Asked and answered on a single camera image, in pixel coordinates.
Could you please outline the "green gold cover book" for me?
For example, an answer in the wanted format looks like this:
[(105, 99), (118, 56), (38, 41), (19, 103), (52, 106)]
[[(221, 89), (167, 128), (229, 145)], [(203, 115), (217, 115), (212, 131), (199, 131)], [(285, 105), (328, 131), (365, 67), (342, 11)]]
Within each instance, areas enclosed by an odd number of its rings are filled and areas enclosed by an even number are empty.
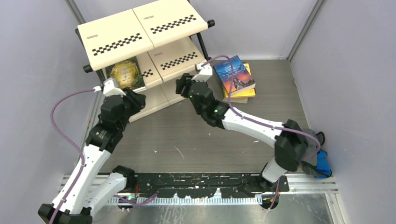
[(107, 78), (115, 78), (121, 89), (129, 88), (135, 92), (146, 89), (143, 75), (136, 57), (118, 62), (105, 68)]

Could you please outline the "blue Jane Eyre book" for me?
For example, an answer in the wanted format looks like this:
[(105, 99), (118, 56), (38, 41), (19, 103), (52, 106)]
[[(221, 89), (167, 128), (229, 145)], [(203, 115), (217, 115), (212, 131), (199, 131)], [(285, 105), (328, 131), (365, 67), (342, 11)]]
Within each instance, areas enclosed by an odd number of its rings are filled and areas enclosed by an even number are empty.
[(231, 96), (241, 94), (255, 88), (255, 80), (239, 58), (233, 56), (228, 60), (213, 65), (213, 69), (221, 80), (226, 93)]

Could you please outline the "cream three-tier shelf rack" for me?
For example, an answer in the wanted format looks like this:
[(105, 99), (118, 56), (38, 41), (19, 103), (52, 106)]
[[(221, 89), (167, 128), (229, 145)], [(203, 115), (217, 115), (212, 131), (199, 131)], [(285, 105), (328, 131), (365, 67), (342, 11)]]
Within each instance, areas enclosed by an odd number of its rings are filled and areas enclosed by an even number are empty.
[(183, 100), (176, 80), (195, 75), (195, 65), (209, 59), (201, 33), (214, 25), (187, 0), (157, 0), (78, 25), (76, 34), (89, 60), (85, 72), (96, 72), (102, 83), (106, 67), (137, 58), (146, 106), (130, 117), (134, 122)]

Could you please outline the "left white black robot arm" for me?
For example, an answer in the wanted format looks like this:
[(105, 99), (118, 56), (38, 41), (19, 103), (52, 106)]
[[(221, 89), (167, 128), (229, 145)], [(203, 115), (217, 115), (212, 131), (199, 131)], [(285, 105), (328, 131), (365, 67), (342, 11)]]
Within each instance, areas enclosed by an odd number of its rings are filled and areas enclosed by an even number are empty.
[(123, 137), (129, 118), (146, 105), (146, 96), (129, 88), (117, 89), (106, 96), (99, 121), (90, 130), (83, 148), (72, 145), (80, 154), (78, 165), (51, 203), (38, 210), (47, 224), (91, 224), (102, 207), (117, 193), (132, 192), (137, 184), (135, 171), (118, 165), (94, 190), (91, 186), (101, 167)]

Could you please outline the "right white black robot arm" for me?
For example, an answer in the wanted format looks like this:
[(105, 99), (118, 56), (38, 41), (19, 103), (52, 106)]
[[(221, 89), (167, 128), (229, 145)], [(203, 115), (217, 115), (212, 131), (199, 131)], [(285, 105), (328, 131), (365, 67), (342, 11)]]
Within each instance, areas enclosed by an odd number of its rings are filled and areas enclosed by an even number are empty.
[(297, 122), (274, 122), (244, 113), (217, 100), (206, 82), (188, 73), (176, 80), (176, 94), (188, 98), (196, 114), (208, 125), (246, 134), (274, 149), (273, 158), (260, 173), (259, 185), (264, 191), (272, 191), (282, 175), (296, 171), (301, 161), (316, 155), (321, 148), (317, 137), (303, 132)]

